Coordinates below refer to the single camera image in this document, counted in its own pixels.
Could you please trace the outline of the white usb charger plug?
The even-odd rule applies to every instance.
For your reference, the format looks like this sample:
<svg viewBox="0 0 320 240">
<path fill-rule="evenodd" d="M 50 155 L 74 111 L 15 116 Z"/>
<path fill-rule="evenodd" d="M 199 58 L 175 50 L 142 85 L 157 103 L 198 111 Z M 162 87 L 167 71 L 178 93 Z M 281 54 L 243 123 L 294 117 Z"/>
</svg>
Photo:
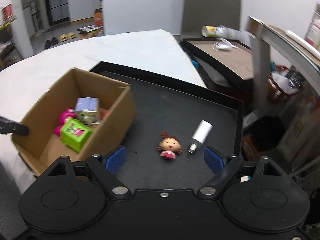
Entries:
<svg viewBox="0 0 320 240">
<path fill-rule="evenodd" d="M 189 153 L 194 153 L 199 147 L 203 145 L 208 134 L 212 130 L 212 124 L 209 122 L 202 120 L 194 132 L 193 136 L 190 140 L 190 146 L 188 148 Z"/>
</svg>

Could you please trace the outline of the green monster toy box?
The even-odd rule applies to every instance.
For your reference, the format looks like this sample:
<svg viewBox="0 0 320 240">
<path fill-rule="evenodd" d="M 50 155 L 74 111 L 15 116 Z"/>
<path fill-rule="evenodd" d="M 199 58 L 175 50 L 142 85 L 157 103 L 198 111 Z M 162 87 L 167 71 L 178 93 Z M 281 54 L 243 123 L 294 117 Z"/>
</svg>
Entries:
<svg viewBox="0 0 320 240">
<path fill-rule="evenodd" d="M 60 129 L 61 141 L 79 153 L 93 131 L 77 119 L 69 119 Z"/>
</svg>

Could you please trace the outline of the red hat figurine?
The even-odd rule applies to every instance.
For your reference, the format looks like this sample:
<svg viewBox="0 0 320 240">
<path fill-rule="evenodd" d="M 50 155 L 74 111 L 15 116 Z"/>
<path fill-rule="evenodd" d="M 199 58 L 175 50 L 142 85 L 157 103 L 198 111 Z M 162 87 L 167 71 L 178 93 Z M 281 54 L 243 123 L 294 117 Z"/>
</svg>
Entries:
<svg viewBox="0 0 320 240">
<path fill-rule="evenodd" d="M 109 115 L 110 111 L 109 110 L 105 110 L 103 108 L 100 109 L 100 120 L 103 120 L 104 118 L 106 118 Z"/>
</svg>

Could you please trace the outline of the black shallow tray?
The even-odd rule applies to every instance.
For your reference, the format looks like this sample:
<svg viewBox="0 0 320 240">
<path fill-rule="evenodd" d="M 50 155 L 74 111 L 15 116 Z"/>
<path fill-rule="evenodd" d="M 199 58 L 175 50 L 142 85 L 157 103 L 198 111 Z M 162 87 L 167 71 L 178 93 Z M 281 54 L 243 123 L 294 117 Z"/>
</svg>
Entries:
<svg viewBox="0 0 320 240">
<path fill-rule="evenodd" d="M 204 145 L 224 155 L 239 154 L 241 101 L 191 83 L 137 68 L 101 62 L 92 72 L 129 83 L 136 116 L 122 144 L 126 159 L 116 177 L 129 189 L 199 189 L 213 178 L 204 162 L 204 147 L 189 153 L 201 121 L 212 125 Z M 163 159 L 161 133 L 176 137 L 182 154 Z"/>
</svg>

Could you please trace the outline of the small pale green figurine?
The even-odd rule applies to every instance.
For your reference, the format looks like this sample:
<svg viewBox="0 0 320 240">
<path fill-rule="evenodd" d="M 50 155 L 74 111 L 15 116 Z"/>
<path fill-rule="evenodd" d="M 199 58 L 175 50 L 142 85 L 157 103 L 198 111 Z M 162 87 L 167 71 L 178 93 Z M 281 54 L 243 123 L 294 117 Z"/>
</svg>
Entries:
<svg viewBox="0 0 320 240">
<path fill-rule="evenodd" d="M 89 111 L 84 109 L 76 112 L 77 119 L 85 125 L 98 126 L 100 124 L 100 117 L 97 111 Z"/>
</svg>

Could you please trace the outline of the brown cardboard box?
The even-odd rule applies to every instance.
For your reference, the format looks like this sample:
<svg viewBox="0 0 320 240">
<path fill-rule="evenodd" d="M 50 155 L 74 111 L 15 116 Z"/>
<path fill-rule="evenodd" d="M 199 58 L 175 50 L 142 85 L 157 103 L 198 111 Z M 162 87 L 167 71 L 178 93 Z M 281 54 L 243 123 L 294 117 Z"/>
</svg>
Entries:
<svg viewBox="0 0 320 240">
<path fill-rule="evenodd" d="M 56 159 L 106 155 L 118 147 L 136 113 L 131 86 L 77 68 L 69 70 L 33 105 L 12 135 L 23 161 L 40 176 Z"/>
</svg>

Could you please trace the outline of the pink bear figurine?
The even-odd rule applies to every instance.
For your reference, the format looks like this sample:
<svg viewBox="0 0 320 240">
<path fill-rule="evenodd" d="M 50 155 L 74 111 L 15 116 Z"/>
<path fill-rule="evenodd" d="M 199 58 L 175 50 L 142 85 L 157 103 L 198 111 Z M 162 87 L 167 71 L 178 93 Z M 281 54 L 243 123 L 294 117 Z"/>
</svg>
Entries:
<svg viewBox="0 0 320 240">
<path fill-rule="evenodd" d="M 58 118 L 58 126 L 54 129 L 53 133 L 61 138 L 61 128 L 69 119 L 76 119 L 77 115 L 72 108 L 66 109 L 59 115 Z"/>
</svg>

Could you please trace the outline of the lavender block toy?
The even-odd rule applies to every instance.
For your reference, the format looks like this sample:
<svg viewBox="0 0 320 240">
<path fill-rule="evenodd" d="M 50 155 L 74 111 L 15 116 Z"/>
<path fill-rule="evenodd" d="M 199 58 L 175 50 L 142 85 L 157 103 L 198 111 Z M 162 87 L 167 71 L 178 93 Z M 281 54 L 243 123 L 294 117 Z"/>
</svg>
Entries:
<svg viewBox="0 0 320 240">
<path fill-rule="evenodd" d="M 98 98 L 78 98 L 74 110 L 76 113 L 83 111 L 88 111 L 90 113 L 95 113 L 99 108 L 99 99 Z"/>
</svg>

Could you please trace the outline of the black slipper pair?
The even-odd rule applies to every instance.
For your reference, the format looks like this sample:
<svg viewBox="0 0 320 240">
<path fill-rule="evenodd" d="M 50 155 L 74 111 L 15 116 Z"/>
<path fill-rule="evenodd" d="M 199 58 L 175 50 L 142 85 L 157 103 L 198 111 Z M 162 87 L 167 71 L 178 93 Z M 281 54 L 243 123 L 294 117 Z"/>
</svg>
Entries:
<svg viewBox="0 0 320 240">
<path fill-rule="evenodd" d="M 51 40 L 47 40 L 44 44 L 44 49 L 49 49 L 51 46 L 55 46 L 59 43 L 56 37 L 53 37 Z"/>
</svg>

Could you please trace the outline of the yellow slipper pair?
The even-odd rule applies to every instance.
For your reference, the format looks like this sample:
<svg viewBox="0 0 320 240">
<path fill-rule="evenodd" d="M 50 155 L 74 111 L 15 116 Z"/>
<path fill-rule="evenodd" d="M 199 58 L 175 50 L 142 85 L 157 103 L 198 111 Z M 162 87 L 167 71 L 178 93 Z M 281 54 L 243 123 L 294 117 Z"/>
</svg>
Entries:
<svg viewBox="0 0 320 240">
<path fill-rule="evenodd" d="M 74 32 L 70 32 L 70 33 L 68 33 L 68 34 L 62 34 L 62 35 L 60 36 L 60 41 L 61 41 L 61 42 L 65 42 L 65 41 L 67 41 L 67 40 L 72 40 L 72 39 L 74 39 L 74 38 L 76 38 L 76 34 L 75 34 Z"/>
</svg>

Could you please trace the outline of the black framed brown board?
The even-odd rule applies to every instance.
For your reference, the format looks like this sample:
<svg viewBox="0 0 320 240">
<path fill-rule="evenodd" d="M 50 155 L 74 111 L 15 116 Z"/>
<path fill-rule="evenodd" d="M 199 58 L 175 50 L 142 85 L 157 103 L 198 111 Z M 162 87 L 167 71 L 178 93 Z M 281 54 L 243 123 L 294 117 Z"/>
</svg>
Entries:
<svg viewBox="0 0 320 240">
<path fill-rule="evenodd" d="M 205 85 L 212 90 L 242 101 L 253 96 L 253 63 L 251 50 L 232 40 L 230 51 L 219 50 L 216 39 L 185 38 L 181 47 L 196 63 Z"/>
</svg>

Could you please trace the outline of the white face mask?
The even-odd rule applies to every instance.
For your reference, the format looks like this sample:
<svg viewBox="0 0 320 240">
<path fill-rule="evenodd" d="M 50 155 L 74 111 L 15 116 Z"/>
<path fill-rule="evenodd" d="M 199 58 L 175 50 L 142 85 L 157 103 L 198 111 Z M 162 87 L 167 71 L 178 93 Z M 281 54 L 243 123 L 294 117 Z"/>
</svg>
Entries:
<svg viewBox="0 0 320 240">
<path fill-rule="evenodd" d="M 231 51 L 233 49 L 239 49 L 239 47 L 233 45 L 231 42 L 224 38 L 218 38 L 211 47 L 215 51 Z"/>
</svg>

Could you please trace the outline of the open cardboard box floor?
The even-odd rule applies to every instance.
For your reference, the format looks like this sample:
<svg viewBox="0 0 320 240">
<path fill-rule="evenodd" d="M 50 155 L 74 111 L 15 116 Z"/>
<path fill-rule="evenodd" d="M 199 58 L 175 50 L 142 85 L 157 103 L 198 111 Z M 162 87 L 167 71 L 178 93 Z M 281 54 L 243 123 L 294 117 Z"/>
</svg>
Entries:
<svg viewBox="0 0 320 240">
<path fill-rule="evenodd" d="M 91 38 L 97 37 L 104 32 L 103 26 L 98 25 L 89 25 L 86 27 L 78 28 L 77 31 L 79 32 L 79 38 Z"/>
</svg>

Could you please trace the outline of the grey metal desk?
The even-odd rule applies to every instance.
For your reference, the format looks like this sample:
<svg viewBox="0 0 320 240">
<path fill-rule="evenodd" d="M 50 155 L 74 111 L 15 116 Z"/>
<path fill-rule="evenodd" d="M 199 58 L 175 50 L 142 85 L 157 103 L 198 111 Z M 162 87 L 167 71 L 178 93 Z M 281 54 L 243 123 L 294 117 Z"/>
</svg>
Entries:
<svg viewBox="0 0 320 240">
<path fill-rule="evenodd" d="M 251 42 L 253 64 L 254 111 L 257 116 L 267 114 L 270 48 L 274 48 L 302 74 L 316 93 L 319 93 L 319 60 L 303 48 L 298 36 L 289 37 L 289 31 L 249 16 L 246 31 Z"/>
</svg>

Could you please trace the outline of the orange box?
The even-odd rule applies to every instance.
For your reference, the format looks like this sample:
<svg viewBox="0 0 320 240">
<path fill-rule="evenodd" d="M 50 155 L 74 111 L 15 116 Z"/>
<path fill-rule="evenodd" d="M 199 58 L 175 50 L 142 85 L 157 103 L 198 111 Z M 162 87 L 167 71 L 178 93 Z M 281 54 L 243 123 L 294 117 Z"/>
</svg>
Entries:
<svg viewBox="0 0 320 240">
<path fill-rule="evenodd" d="M 94 17 L 94 25 L 103 26 L 103 13 L 101 9 L 95 9 L 93 17 Z"/>
</svg>

